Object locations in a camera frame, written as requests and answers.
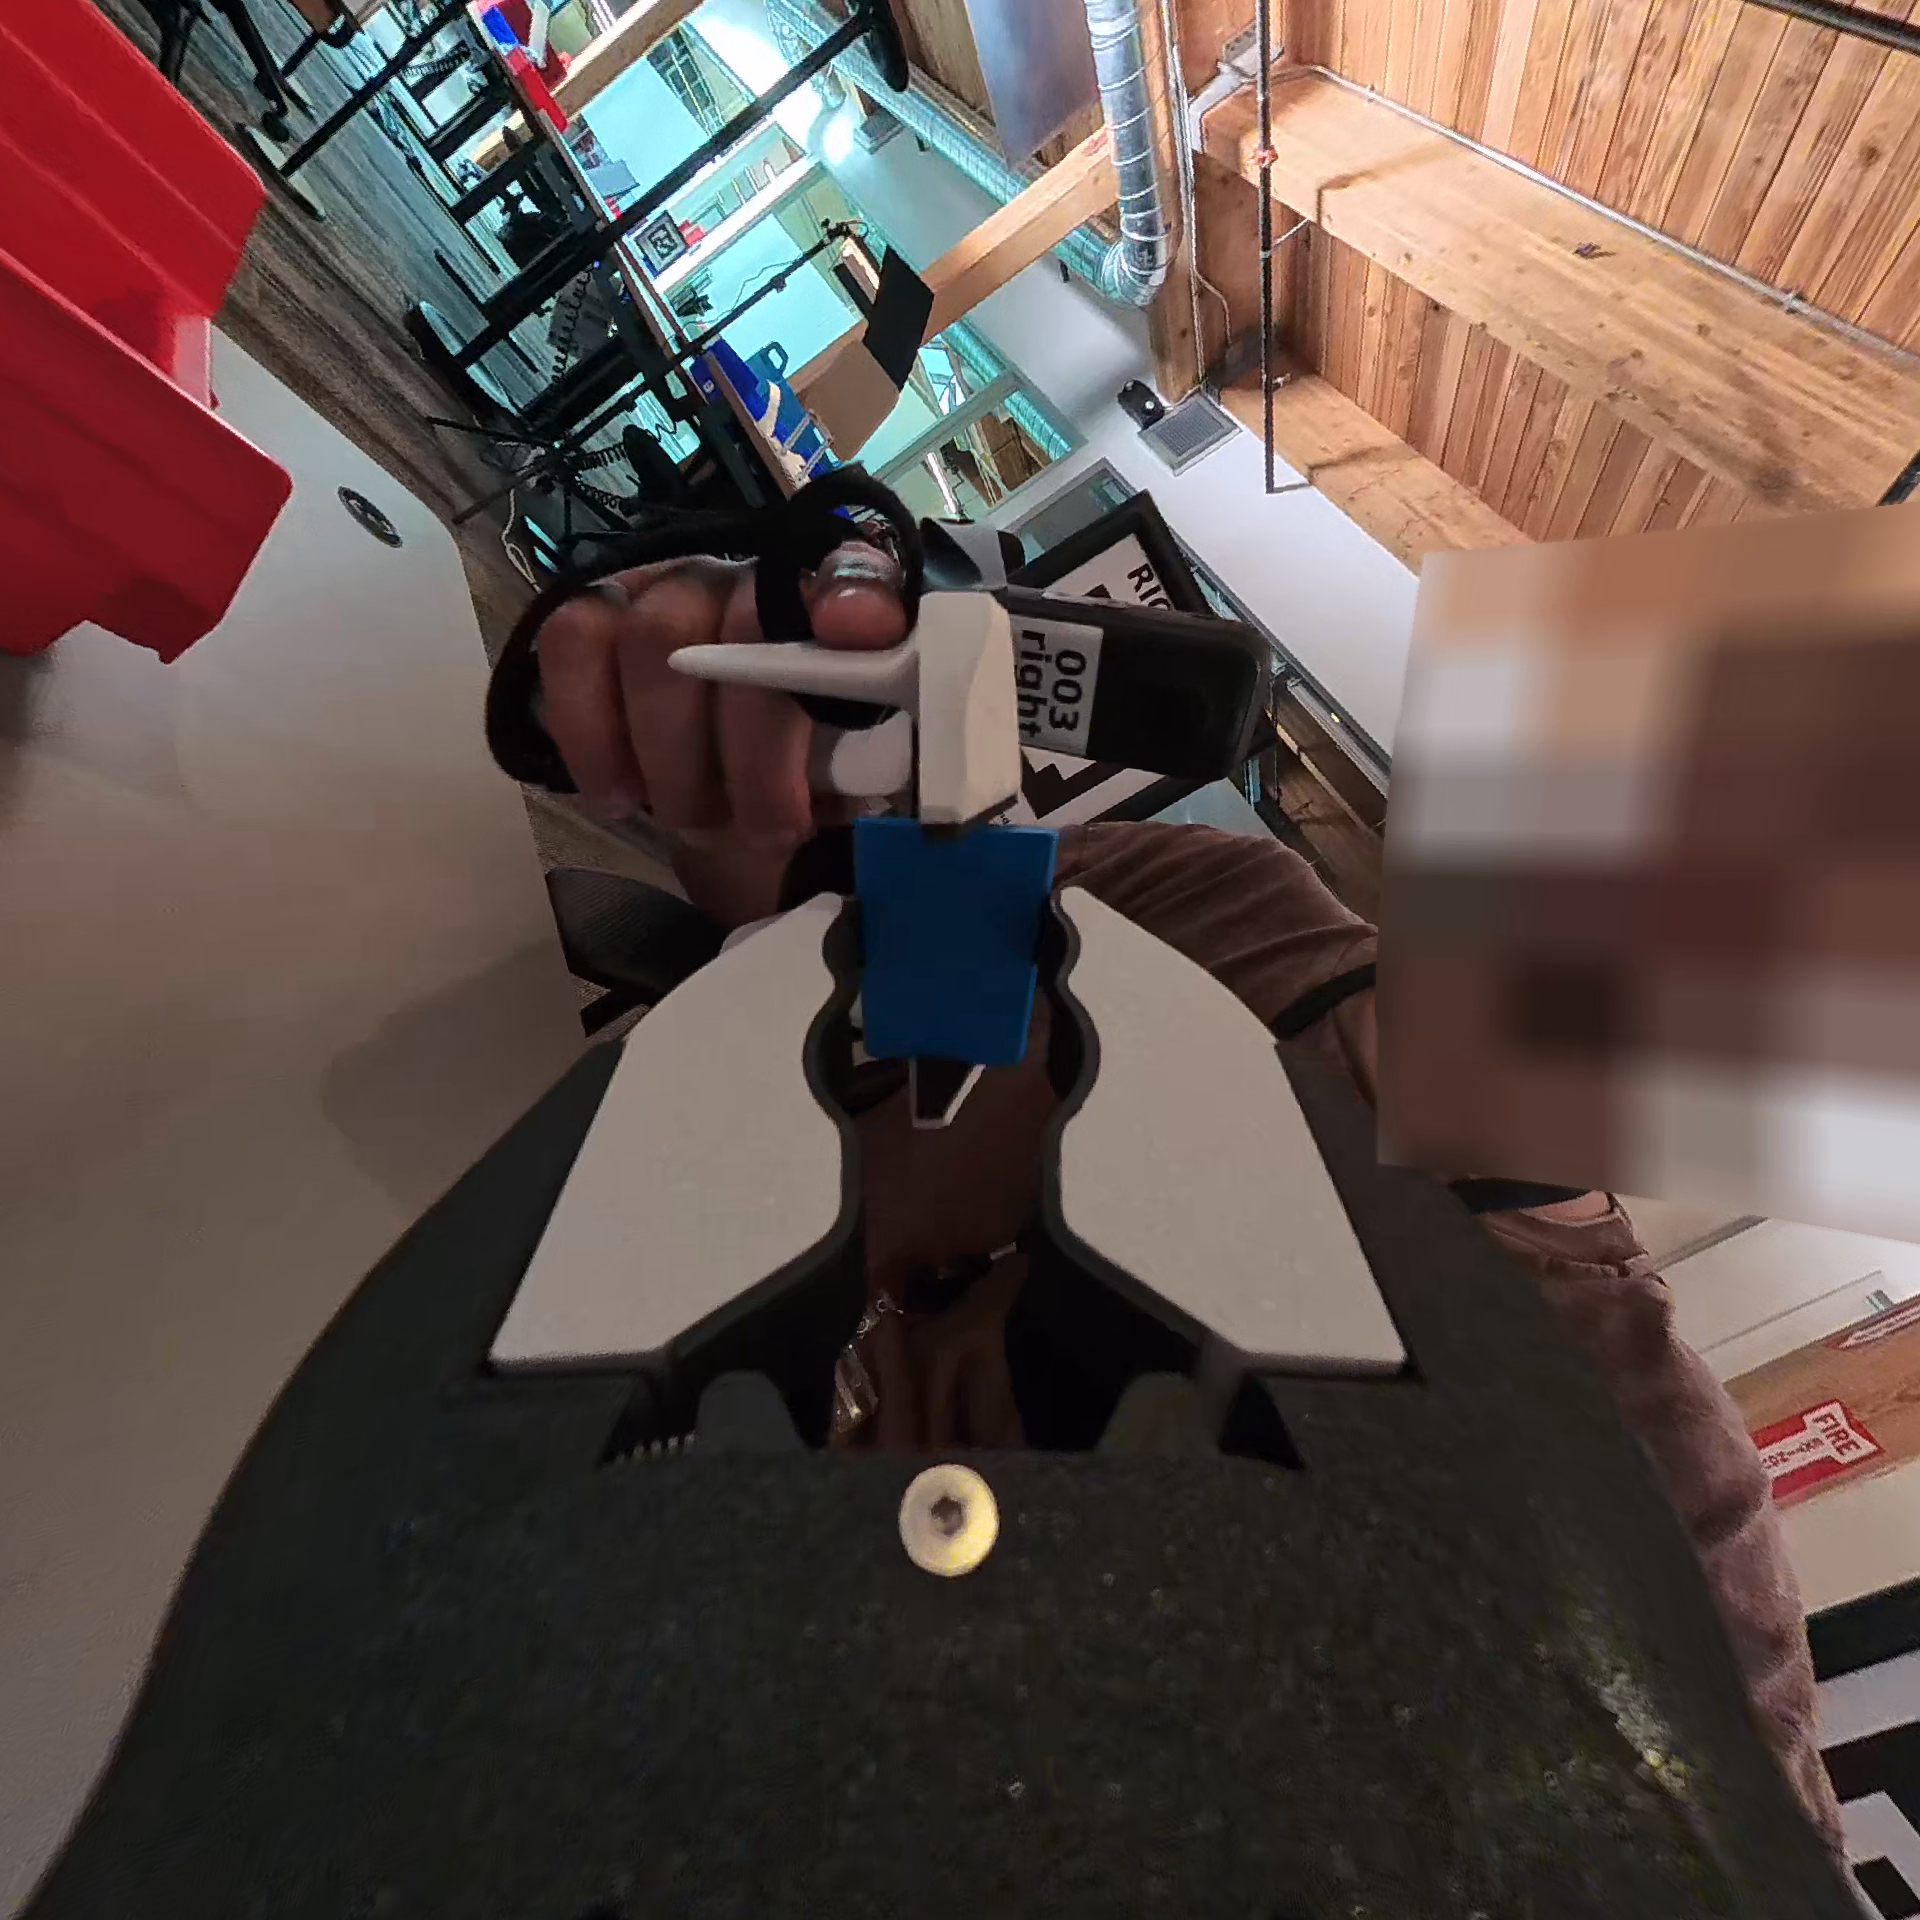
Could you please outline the red plastic bin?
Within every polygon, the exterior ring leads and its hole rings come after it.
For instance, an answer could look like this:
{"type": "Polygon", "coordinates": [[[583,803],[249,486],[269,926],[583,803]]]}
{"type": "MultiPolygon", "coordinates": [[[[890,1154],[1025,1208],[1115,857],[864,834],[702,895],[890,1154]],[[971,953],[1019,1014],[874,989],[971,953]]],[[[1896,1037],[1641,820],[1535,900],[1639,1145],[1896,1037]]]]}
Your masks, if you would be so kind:
{"type": "Polygon", "coordinates": [[[5,654],[179,660],[294,479],[215,395],[267,185],[93,5],[5,5],[5,654]]]}

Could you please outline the cardboard box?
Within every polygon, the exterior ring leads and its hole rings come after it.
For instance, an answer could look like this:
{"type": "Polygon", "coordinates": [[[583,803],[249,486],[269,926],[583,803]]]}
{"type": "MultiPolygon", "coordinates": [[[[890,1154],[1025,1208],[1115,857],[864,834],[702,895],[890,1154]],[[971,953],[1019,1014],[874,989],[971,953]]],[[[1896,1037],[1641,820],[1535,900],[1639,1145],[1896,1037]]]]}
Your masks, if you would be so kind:
{"type": "Polygon", "coordinates": [[[792,380],[792,393],[835,461],[853,461],[895,412],[915,344],[899,359],[877,312],[824,346],[792,380]]]}

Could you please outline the black tripod stand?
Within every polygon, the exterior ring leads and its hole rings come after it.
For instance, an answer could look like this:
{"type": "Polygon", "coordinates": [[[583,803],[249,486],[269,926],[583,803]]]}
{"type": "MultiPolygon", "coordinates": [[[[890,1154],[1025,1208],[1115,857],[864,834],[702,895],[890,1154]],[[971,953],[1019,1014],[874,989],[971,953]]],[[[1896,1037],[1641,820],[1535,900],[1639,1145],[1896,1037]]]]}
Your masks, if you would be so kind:
{"type": "Polygon", "coordinates": [[[731,117],[726,127],[698,149],[698,155],[679,163],[632,205],[628,205],[628,215],[609,216],[596,210],[588,226],[580,226],[562,245],[549,247],[501,295],[491,295],[487,304],[487,328],[464,346],[448,346],[439,331],[439,318],[428,307],[409,307],[408,323],[432,372],[456,389],[468,389],[468,372],[504,346],[517,323],[562,299],[583,275],[592,275],[607,286],[618,344],[631,359],[637,387],[648,389],[661,408],[682,408],[682,415],[702,435],[702,448],[716,469],[731,476],[734,491],[746,505],[767,505],[775,494],[792,494],[798,482],[788,476],[786,448],[775,438],[779,408],[771,405],[763,415],[752,412],[723,376],[713,376],[713,389],[702,389],[697,364],[720,346],[726,331],[762,299],[786,294],[786,286],[815,259],[858,241],[864,233],[860,223],[826,223],[809,251],[788,259],[780,273],[746,289],[734,311],[720,312],[697,335],[676,331],[676,311],[658,299],[661,289],[645,266],[637,241],[658,215],[673,210],[673,201],[713,157],[734,155],[734,149],[788,95],[826,71],[842,53],[860,44],[874,53],[880,86],[903,92],[908,86],[908,59],[895,10],[888,5],[850,5],[850,15],[798,65],[792,65],[775,88],[762,92],[746,109],[731,117]]]}

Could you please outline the grey desk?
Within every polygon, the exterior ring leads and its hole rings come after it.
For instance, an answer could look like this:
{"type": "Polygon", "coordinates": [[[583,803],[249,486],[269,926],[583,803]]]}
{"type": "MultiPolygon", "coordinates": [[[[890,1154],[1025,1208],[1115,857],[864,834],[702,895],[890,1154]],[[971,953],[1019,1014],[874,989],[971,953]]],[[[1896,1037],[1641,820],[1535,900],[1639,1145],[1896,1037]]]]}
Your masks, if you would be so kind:
{"type": "Polygon", "coordinates": [[[5,660],[5,1915],[279,1387],[587,1045],[458,543],[221,335],[215,395],[294,476],[228,619],[5,660]]]}

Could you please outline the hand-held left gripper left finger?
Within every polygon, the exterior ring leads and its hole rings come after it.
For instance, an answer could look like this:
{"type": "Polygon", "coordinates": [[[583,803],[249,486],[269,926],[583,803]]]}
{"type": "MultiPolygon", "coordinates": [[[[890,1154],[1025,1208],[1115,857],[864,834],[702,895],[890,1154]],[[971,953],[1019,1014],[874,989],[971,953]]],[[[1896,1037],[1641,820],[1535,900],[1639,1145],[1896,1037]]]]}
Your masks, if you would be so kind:
{"type": "Polygon", "coordinates": [[[858,914],[819,895],[631,1029],[525,1280],[501,1373],[753,1369],[831,1387],[864,1304],[858,1140],[835,1082],[858,914]]]}

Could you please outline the black framed board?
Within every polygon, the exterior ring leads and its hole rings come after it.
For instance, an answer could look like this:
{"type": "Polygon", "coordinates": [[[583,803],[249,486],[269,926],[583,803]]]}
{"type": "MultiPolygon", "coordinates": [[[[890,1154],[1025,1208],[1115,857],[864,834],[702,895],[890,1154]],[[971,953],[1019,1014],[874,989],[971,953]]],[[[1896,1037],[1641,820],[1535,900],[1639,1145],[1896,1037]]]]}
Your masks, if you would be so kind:
{"type": "Polygon", "coordinates": [[[1013,575],[1021,787],[1009,827],[1178,821],[1271,838],[1247,773],[1267,635],[1209,599],[1150,491],[1013,575]]]}

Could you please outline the person's brown clothing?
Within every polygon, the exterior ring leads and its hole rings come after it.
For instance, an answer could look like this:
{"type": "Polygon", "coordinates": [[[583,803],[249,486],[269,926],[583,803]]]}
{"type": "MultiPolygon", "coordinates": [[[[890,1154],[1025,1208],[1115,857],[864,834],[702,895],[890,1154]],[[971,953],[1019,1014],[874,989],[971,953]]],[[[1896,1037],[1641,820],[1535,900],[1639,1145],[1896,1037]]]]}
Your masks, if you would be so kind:
{"type": "MultiPolygon", "coordinates": [[[[1096,821],[1061,837],[1057,881],[1080,887],[1236,990],[1261,1023],[1376,1099],[1376,930],[1271,837],[1174,821],[1096,821]]],[[[1057,1108],[1044,1029],[1021,1066],[988,1070],[947,1127],[915,1127],[903,1063],[858,1063],[868,1312],[834,1373],[841,1447],[1021,1447],[1009,1320],[1017,1248],[1040,1208],[1040,1140],[1057,1108]]],[[[1580,1192],[1485,1212],[1612,1383],[1689,1528],[1762,1740],[1845,1862],[1839,1792],[1818,1750],[1807,1608],[1766,1470],[1739,1403],[1684,1342],[1670,1286],[1617,1199],[1580,1192]]]]}

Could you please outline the red wall sign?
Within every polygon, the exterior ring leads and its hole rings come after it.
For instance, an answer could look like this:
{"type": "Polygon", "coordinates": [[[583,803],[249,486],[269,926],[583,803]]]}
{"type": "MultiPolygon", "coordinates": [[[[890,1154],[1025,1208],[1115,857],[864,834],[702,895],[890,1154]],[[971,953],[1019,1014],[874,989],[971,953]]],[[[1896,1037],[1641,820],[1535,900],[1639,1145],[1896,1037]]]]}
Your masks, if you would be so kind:
{"type": "Polygon", "coordinates": [[[1768,1499],[1792,1508],[1845,1480],[1886,1470],[1884,1441],[1845,1402],[1807,1403],[1785,1419],[1751,1427],[1768,1499]]]}

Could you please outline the person's right hand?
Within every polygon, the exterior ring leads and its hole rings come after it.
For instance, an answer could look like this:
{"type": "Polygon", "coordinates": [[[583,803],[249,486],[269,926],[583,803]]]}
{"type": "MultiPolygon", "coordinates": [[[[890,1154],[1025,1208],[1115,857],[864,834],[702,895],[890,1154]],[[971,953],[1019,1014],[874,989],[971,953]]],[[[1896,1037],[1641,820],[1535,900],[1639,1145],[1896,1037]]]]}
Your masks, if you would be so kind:
{"type": "Polygon", "coordinates": [[[788,859],[874,803],[812,782],[812,719],[786,693],[679,673],[697,643],[762,643],[753,563],[637,563],[533,640],[541,719],[588,812],[650,820],[682,895],[723,930],[779,911],[788,859]]]}

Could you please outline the silver duct pipe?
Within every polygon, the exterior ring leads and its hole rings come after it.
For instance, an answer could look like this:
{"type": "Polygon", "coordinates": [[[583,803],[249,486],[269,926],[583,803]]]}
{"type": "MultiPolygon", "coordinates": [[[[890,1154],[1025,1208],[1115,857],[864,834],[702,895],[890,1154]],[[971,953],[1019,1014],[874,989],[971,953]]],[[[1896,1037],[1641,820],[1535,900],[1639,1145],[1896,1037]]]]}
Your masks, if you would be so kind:
{"type": "Polygon", "coordinates": [[[1184,239],[1174,59],[1162,5],[1085,5],[1103,124],[1118,185],[1118,239],[1103,295],[1150,311],[1184,239]]]}

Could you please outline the wall air vent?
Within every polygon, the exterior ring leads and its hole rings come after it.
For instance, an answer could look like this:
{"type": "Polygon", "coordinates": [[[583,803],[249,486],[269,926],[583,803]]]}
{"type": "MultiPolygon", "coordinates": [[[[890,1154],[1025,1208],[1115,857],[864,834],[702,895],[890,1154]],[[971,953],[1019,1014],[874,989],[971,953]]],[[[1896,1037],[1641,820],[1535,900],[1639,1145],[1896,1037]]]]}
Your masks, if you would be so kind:
{"type": "Polygon", "coordinates": [[[1243,428],[1205,389],[1162,405],[1162,412],[1141,429],[1141,443],[1169,470],[1184,476],[1236,442],[1243,428]]]}

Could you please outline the black office chair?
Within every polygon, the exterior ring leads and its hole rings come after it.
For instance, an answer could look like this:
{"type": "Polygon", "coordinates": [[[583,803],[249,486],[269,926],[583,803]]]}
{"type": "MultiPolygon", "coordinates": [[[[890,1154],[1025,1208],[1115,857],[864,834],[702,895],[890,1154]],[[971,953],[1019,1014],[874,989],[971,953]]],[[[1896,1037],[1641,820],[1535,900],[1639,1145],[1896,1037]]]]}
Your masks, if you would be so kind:
{"type": "Polygon", "coordinates": [[[723,953],[723,926],[648,881],[596,866],[551,866],[545,887],[569,973],[599,990],[583,1008],[587,1037],[653,1008],[723,953]]]}

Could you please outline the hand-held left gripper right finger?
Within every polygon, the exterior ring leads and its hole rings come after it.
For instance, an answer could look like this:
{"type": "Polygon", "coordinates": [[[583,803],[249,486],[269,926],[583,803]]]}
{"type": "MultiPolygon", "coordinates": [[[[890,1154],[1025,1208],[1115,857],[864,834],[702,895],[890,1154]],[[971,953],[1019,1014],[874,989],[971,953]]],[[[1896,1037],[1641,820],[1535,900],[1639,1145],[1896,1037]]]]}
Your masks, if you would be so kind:
{"type": "Polygon", "coordinates": [[[1044,1176],[1057,1247],[1169,1330],[1205,1387],[1401,1375],[1271,1027],[1090,890],[1064,887],[1053,922],[1053,1029],[1080,1043],[1044,1176]]]}

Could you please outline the blue wooden block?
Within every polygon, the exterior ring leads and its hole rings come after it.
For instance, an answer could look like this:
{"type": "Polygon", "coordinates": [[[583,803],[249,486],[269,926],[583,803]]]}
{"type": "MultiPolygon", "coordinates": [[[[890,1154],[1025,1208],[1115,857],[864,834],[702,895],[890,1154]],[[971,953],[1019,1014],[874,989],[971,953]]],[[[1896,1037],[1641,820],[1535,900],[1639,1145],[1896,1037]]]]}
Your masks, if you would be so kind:
{"type": "Polygon", "coordinates": [[[874,1059],[1021,1063],[1057,842],[1040,827],[954,837],[912,820],[853,827],[860,1008],[874,1059]]]}

